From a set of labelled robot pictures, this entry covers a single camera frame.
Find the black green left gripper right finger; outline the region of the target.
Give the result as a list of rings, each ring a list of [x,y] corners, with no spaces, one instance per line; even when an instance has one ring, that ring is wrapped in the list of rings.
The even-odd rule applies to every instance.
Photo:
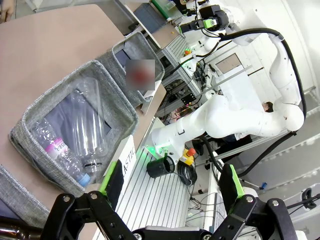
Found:
[[[218,184],[227,216],[212,234],[213,240],[236,240],[245,226],[256,228],[262,240],[298,239],[284,201],[264,202],[245,194],[233,165],[223,165]]]

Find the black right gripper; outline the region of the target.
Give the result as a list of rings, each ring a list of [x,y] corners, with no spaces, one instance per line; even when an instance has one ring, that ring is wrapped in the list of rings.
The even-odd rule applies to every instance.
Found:
[[[179,33],[184,34],[190,31],[198,31],[203,28],[211,32],[222,31],[229,25],[228,15],[217,4],[201,7],[199,9],[199,14],[202,20],[193,20],[181,24],[178,27]]]

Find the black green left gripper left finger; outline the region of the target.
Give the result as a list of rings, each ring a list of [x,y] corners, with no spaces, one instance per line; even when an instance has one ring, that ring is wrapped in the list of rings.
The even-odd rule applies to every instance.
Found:
[[[135,240],[136,237],[116,213],[124,184],[122,163],[113,161],[105,175],[102,190],[75,197],[62,193],[56,198],[41,233],[42,240],[77,240],[87,223],[95,223],[109,240]]]

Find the person's left hand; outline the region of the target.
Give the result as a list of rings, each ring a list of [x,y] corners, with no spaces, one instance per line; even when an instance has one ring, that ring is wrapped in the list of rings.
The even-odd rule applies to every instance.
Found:
[[[1,0],[0,1],[0,23],[2,24],[10,21],[14,11],[15,11],[14,0]]]

